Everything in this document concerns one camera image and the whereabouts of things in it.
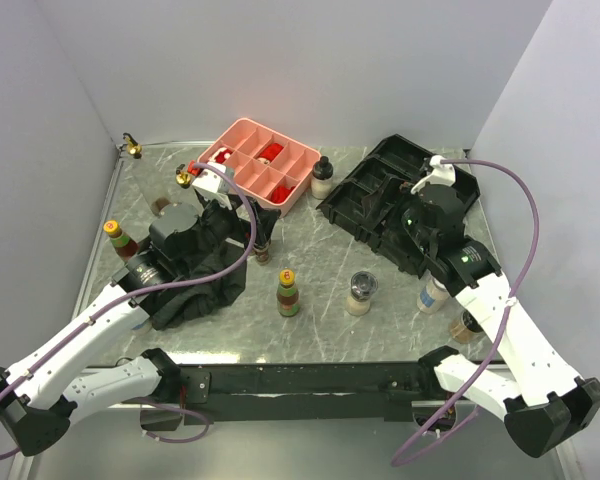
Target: gray floor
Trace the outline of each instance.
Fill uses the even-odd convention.
[[[178,436],[194,435],[185,427]],[[412,465],[389,461],[413,423],[378,419],[230,422],[184,445],[141,437],[138,412],[109,411],[78,424],[34,467],[44,480],[414,479],[558,480],[555,452],[520,452],[495,417],[481,414],[464,431]],[[430,442],[423,438],[416,448]]]
[[[186,145],[145,147],[144,158],[155,162],[174,200],[197,204],[191,191],[175,184],[174,172],[177,165],[188,164],[203,150]],[[367,150],[320,148],[334,164],[336,183]],[[449,158],[463,155],[462,150],[435,151]],[[124,154],[122,161],[108,216],[139,239],[147,234],[154,217],[131,176],[131,159]],[[415,299],[424,280],[398,272],[387,259],[330,225],[315,210],[318,203],[306,193],[278,222],[271,263],[262,267],[249,259],[246,290],[231,307],[175,329],[121,337],[94,364],[112,365],[122,356],[134,357],[155,347],[183,364],[408,361],[445,344],[471,359],[484,358],[490,346],[488,339],[460,345],[450,338],[448,325],[461,311],[455,301],[449,301],[435,315],[420,313]],[[493,249],[479,203],[467,215],[467,233]],[[83,307],[121,266],[108,240],[101,238]],[[301,298],[300,313],[290,319],[278,314],[275,300],[278,272],[287,267],[296,272]],[[380,287],[371,311],[363,317],[352,317],[343,306],[350,278],[359,270],[376,275]]]

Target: black plastic crate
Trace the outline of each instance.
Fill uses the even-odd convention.
[[[407,235],[400,218],[412,198],[405,190],[411,190],[426,175],[425,159],[433,155],[400,135],[387,137],[317,208],[329,223],[365,242],[400,271],[421,276],[426,270],[424,255]],[[465,213],[480,196],[476,178],[457,168],[452,188]]]

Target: marble tabletop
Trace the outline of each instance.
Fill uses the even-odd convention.
[[[204,146],[167,144],[144,147],[144,156],[155,164],[172,200],[199,206],[191,190],[180,189],[174,172],[181,163],[197,158]],[[370,148],[321,147],[335,169],[336,184],[364,158]],[[433,148],[459,158],[462,150]],[[147,235],[155,218],[135,184],[130,158],[121,154],[106,202],[106,217],[114,218],[134,238]],[[116,339],[94,362],[113,365],[121,357],[135,357],[148,348],[162,348],[174,361],[198,363],[312,363],[415,361],[442,345],[451,345],[472,360],[485,357],[491,342],[484,336],[468,345],[454,342],[448,332],[461,308],[453,299],[433,315],[421,313],[416,296],[426,282],[400,273],[386,258],[316,210],[319,201],[306,192],[275,227],[271,262],[260,266],[248,260],[245,291],[230,307],[185,322],[177,328],[152,330],[141,336],[129,333]],[[479,202],[466,217],[467,233],[493,251],[493,243]],[[88,266],[79,310],[95,298],[110,276],[122,267],[110,242],[100,234]],[[291,318],[276,308],[278,273],[291,268],[300,291],[300,312]],[[344,309],[351,276],[367,270],[379,288],[369,313],[353,317]]]

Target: pink compartment tray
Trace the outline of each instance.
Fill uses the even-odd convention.
[[[272,143],[283,148],[269,165],[264,165],[257,158]],[[238,186],[263,208],[280,209],[283,217],[311,184],[311,170],[320,159],[317,150],[248,118],[241,118],[231,125],[198,157],[198,162],[207,163],[222,147],[233,152],[224,165],[235,170],[234,180]],[[295,188],[282,203],[273,203],[271,196],[279,186]]]

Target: white wall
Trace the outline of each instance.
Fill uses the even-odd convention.
[[[600,379],[600,0],[554,0],[472,156],[528,181],[541,245],[520,297],[565,358]],[[529,209],[512,182],[479,173],[496,245],[517,274]],[[574,441],[587,478],[600,479],[600,412]]]
[[[38,0],[109,134],[470,147],[550,0]]]
[[[38,6],[0,2],[0,365],[69,320],[114,160]]]

